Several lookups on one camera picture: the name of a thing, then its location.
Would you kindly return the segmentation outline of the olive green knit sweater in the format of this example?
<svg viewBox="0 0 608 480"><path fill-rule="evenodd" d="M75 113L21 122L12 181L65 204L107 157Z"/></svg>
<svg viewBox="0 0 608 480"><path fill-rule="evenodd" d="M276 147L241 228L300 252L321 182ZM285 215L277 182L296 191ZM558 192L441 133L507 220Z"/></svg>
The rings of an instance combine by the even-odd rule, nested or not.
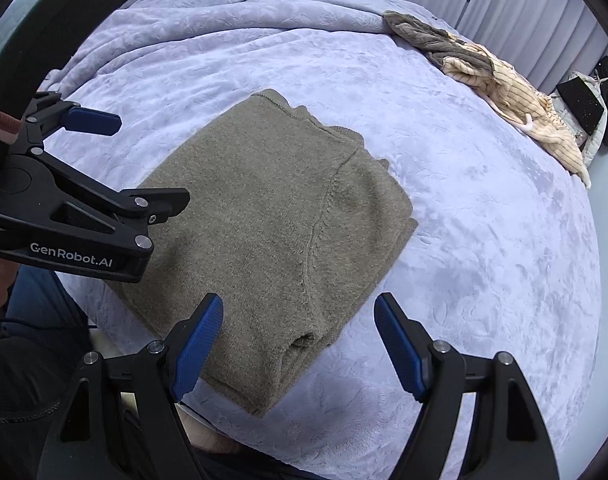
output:
<svg viewBox="0 0 608 480"><path fill-rule="evenodd" d="M153 228L141 282L114 292L159 335L218 295L223 327L202 377L256 416L336 341L417 226L359 133L272 89L185 141L146 187L185 188L189 204Z"/></svg>

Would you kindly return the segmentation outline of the blue jeans leg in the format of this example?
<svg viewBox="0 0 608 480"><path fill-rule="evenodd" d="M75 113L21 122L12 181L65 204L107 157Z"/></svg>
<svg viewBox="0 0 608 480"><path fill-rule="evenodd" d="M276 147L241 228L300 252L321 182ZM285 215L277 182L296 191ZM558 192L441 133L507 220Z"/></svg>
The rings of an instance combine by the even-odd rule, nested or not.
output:
<svg viewBox="0 0 608 480"><path fill-rule="evenodd" d="M21 266L1 333L20 337L77 362L91 350L87 315L54 271Z"/></svg>

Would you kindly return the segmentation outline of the lavender plush bed blanket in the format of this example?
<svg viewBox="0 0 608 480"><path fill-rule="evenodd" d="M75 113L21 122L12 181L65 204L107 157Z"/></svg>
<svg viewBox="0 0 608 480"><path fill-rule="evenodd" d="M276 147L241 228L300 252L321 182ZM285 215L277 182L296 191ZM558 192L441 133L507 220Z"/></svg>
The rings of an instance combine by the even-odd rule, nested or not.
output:
<svg viewBox="0 0 608 480"><path fill-rule="evenodd" d="M513 354L554 448L589 387L601 316L582 181L464 84L389 35L404 0L137 0L44 88L122 118L110 138L59 132L50 154L134 188L183 141L272 88L359 132L389 162L418 229L381 281L410 318L473 356Z"/></svg>

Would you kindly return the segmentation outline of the cream and brown striped garment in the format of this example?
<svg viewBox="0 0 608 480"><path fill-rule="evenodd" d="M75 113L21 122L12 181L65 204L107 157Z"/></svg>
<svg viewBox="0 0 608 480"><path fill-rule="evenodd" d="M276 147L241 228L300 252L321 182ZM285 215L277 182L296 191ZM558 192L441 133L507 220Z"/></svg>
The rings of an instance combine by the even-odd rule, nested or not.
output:
<svg viewBox="0 0 608 480"><path fill-rule="evenodd" d="M411 14L386 11L383 18L392 32L421 51L441 73L471 88L505 122L538 142L590 188L589 171L575 136L550 96L481 44L426 24Z"/></svg>

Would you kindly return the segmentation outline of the black and white bag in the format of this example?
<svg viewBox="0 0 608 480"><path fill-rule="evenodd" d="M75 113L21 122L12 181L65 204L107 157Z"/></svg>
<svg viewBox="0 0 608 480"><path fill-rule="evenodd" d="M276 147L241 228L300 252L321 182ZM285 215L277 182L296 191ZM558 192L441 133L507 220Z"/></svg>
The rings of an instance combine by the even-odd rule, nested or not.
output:
<svg viewBox="0 0 608 480"><path fill-rule="evenodd" d="M551 98L589 167L601 148L608 151L608 55L590 75L571 72L555 87Z"/></svg>

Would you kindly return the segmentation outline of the grey pleated curtain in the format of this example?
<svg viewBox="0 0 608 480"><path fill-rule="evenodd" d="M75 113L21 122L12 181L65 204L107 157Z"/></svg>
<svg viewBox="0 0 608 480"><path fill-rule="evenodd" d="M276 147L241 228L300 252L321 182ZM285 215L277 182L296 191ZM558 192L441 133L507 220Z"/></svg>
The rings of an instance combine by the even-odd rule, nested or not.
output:
<svg viewBox="0 0 608 480"><path fill-rule="evenodd" d="M584 0L408 0L511 63L550 92L570 72L588 74L608 37Z"/></svg>

